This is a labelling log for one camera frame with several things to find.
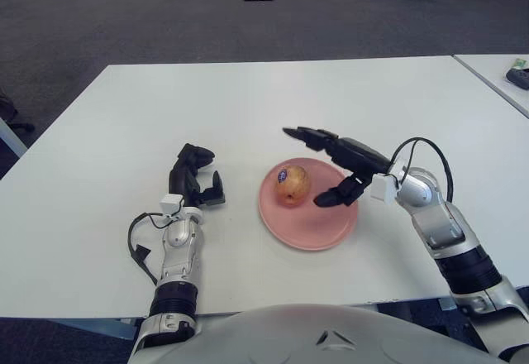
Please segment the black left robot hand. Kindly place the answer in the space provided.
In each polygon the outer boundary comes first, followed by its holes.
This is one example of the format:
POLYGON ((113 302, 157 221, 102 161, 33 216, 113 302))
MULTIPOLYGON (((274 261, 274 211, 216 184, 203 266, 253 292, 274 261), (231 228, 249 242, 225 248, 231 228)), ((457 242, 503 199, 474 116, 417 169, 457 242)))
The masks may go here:
POLYGON ((183 196, 183 203, 187 207, 200 208, 225 203, 222 179, 215 171, 212 175, 212 186, 201 190, 198 183, 198 171, 210 165, 215 154, 203 147, 186 143, 169 172, 169 193, 183 196))

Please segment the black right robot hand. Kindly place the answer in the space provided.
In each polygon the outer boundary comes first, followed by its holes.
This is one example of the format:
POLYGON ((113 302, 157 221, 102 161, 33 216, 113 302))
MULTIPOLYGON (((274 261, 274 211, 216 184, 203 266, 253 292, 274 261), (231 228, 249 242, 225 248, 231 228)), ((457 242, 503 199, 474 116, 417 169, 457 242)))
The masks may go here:
POLYGON ((374 175, 386 174, 391 166, 390 159, 352 138, 310 127, 284 127, 283 132, 314 151, 325 151, 335 165, 351 172, 336 187, 321 192, 313 200, 319 208, 352 205, 371 184, 374 175))

